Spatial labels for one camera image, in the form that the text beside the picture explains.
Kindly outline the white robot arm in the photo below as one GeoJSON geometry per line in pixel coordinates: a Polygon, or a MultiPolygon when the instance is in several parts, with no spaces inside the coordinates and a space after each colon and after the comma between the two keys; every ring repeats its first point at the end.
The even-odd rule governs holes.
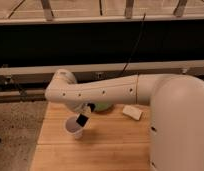
{"type": "Polygon", "coordinates": [[[148,105],[151,171],[204,171],[204,81],[180,74],[135,74],[79,84],[59,69],[47,100],[80,113],[89,104],[148,105]]]}

